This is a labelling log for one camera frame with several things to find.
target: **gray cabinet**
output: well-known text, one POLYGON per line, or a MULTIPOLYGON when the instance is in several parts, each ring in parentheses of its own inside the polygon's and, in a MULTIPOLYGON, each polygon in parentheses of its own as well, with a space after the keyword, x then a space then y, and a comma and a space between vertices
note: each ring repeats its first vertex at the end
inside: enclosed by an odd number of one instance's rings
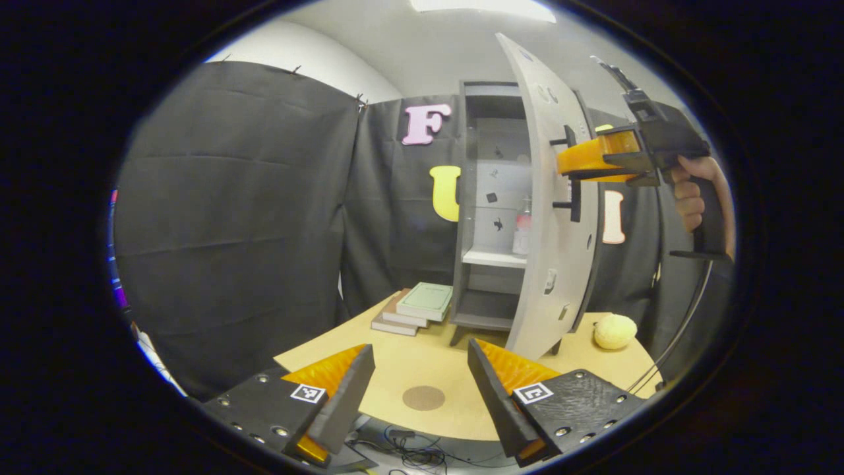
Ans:
POLYGON ((509 331, 528 262, 511 251, 522 198, 532 194, 528 123, 517 83, 463 82, 461 98, 467 165, 460 177, 451 322, 509 331))
POLYGON ((576 328, 601 238, 595 182, 572 183, 557 154, 589 140, 576 94, 539 58, 497 34, 516 84, 464 82, 467 165, 459 190, 451 322, 508 330, 506 349, 535 359, 576 328), (561 144, 569 129, 570 143, 561 144), (511 252, 523 195, 532 197, 527 256, 511 252), (572 208, 554 203, 574 203, 572 208))

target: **stack of books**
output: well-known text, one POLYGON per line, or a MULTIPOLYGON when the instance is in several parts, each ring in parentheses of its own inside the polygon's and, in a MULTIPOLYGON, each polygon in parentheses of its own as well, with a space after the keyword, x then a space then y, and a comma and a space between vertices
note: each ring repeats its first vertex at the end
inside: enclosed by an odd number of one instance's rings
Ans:
POLYGON ((429 322, 442 322, 452 303, 452 287, 420 282, 402 290, 372 319, 373 330, 416 336, 429 322))

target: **yellow sponge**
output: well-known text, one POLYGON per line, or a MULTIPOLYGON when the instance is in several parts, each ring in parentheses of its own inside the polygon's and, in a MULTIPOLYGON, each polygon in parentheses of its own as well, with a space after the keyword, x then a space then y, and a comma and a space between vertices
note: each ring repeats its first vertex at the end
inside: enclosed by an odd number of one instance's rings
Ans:
POLYGON ((624 315, 609 314, 595 324, 595 342, 604 349, 618 350, 636 336, 636 322, 624 315))

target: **table surface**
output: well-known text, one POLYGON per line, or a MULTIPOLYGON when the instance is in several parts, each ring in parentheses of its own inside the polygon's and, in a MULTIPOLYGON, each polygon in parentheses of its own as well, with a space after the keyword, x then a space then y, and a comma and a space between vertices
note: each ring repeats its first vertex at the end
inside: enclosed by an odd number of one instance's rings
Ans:
MULTIPOLYGON (((503 347, 507 334, 469 330, 460 343, 449 347, 456 326, 448 321, 431 322, 429 328, 420 328, 416 336, 372 330, 370 322, 390 298, 392 296, 317 338, 278 355, 275 361, 289 371, 296 371, 336 352, 371 343, 376 369, 360 403, 360 412, 437 436, 498 440, 492 418, 469 371, 467 348, 468 340, 473 336, 503 347), (404 392, 417 386, 441 390, 445 402, 429 411, 406 406, 404 392)), ((563 335, 560 351, 556 355, 545 354, 537 361, 560 373, 585 369, 627 389, 652 367, 653 361, 636 340, 625 348, 612 351, 595 344, 593 324, 604 315, 584 314, 577 331, 563 335)), ((660 381, 662 376, 657 373, 636 395, 652 396, 655 384, 660 381)))

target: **open cabinet door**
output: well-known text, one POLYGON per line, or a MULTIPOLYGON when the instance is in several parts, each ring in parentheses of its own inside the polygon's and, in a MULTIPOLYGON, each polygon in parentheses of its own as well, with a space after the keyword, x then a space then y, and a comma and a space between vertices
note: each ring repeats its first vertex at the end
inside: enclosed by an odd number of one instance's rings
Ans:
POLYGON ((598 233, 598 184, 581 182, 580 219, 553 202, 571 201, 570 180, 557 173, 556 156, 567 145, 565 126, 577 143, 589 140, 575 93, 533 54, 497 33, 522 92, 533 163, 533 222, 522 294, 506 348, 525 358, 545 354, 571 330, 584 305, 598 233))

